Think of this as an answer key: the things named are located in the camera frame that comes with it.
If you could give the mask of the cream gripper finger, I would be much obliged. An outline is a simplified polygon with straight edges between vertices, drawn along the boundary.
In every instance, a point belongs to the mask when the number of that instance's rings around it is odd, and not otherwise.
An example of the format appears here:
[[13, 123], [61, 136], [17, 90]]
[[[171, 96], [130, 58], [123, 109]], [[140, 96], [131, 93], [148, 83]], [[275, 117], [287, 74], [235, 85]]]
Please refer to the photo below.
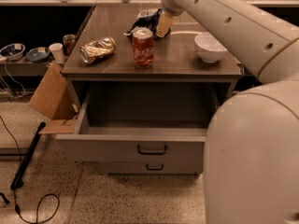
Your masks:
[[165, 37], [173, 24], [173, 18], [167, 13], [162, 12], [156, 27], [156, 35], [158, 37]]

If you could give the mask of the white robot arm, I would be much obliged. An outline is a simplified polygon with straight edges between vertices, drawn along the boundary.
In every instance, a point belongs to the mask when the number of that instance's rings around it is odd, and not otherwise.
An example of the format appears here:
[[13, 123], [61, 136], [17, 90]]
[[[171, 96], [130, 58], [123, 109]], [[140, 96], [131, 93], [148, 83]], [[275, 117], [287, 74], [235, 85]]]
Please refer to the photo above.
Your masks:
[[260, 86], [228, 99], [204, 147], [206, 224], [298, 224], [299, 40], [296, 26], [242, 0], [162, 0], [188, 12]]

